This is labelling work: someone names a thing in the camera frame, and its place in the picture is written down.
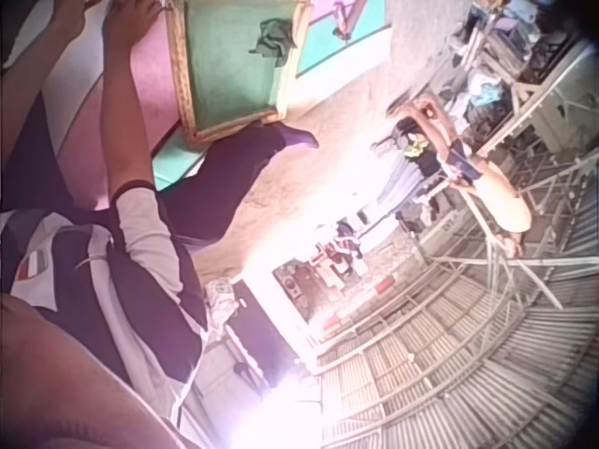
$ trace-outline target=floor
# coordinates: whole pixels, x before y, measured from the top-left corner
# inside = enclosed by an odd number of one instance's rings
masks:
[[[459,28],[470,3],[387,1],[387,15],[393,23],[391,61],[293,123],[311,130],[321,149],[292,149],[272,160],[225,238],[196,257],[204,282],[221,275],[236,276],[249,259],[281,265],[286,260],[286,244],[321,223],[344,216],[356,180],[369,178],[360,167],[370,144],[387,126],[385,109],[406,89],[418,89],[432,77],[446,58],[444,39]]]

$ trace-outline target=shirt logo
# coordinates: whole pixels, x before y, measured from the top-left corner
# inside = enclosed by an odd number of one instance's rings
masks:
[[[16,281],[26,281],[48,269],[48,258],[41,250],[35,250],[27,255],[17,269]]]

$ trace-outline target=navy and white shirt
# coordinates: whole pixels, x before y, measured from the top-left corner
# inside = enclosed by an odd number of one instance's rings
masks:
[[[129,183],[111,209],[112,232],[46,210],[2,213],[2,291],[34,306],[174,419],[206,337],[199,280],[153,186]]]

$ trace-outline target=shirtless person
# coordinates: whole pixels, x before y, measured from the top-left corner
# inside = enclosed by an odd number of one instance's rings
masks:
[[[437,99],[431,94],[423,94],[390,114],[416,121],[436,149],[438,159],[458,176],[450,185],[478,196],[497,225],[507,233],[498,236],[507,256],[522,255],[524,233],[531,228],[530,209],[496,164],[476,154],[466,156],[463,142]]]

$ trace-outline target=wooden frame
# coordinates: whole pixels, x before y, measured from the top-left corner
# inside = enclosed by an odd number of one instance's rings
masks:
[[[170,8],[167,10],[167,27],[175,94],[181,114],[183,135],[189,148],[194,149],[202,144],[235,134],[256,120],[260,120],[263,123],[270,123],[284,119],[289,105],[289,96],[291,95],[300,65],[301,50],[308,33],[308,26],[310,25],[313,6],[308,0],[296,0],[297,5],[293,14],[293,37],[296,48],[292,48],[289,51],[287,64],[285,64],[281,71],[275,107],[263,109],[246,117],[206,129],[198,129],[196,125],[197,112],[194,110],[192,100],[187,59],[185,3],[186,0],[168,0]]]

